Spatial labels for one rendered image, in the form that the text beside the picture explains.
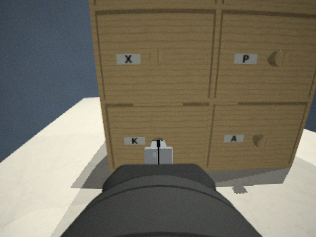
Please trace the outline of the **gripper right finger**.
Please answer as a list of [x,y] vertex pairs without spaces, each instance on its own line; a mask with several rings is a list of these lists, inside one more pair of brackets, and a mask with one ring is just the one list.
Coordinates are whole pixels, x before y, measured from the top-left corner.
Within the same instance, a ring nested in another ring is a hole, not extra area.
[[165,140],[158,140],[159,164],[173,164],[173,148],[167,147]]

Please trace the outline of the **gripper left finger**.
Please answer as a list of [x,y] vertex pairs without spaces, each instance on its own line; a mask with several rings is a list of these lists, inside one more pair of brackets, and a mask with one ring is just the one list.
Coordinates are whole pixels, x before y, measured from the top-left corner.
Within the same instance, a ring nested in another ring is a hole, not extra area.
[[144,164],[159,164],[158,140],[152,140],[151,146],[144,148]]

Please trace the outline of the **small wooden chest of drawers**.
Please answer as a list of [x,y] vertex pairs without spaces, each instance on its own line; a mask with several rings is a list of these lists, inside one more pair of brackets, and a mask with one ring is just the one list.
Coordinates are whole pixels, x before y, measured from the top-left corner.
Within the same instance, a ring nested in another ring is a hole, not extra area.
[[[263,168],[282,168],[292,167],[302,133],[309,114],[311,103],[316,89],[316,69],[309,92],[308,98],[215,98],[215,84],[217,73],[220,23],[222,14],[248,14],[264,16],[282,16],[297,18],[315,18],[316,9],[262,6],[262,5],[242,5],[242,4],[222,4],[222,0],[215,0],[213,3],[136,3],[136,4],[108,4],[96,5],[96,0],[89,0],[91,29],[93,38],[94,57],[96,74],[101,106],[101,114],[108,156],[110,172],[115,171],[114,157],[112,152],[110,127],[107,107],[111,104],[130,104],[130,103],[205,103],[209,106],[205,150],[203,159],[204,171],[215,170],[241,170],[241,169],[263,169]],[[210,66],[210,79],[208,98],[168,98],[168,99],[105,99],[98,22],[97,15],[110,14],[143,14],[143,13],[211,13],[214,14],[213,39]],[[293,151],[288,164],[283,165],[262,165],[262,166],[240,166],[240,167],[207,167],[208,150],[210,142],[213,104],[214,102],[295,102],[304,105],[303,118],[293,147]]]

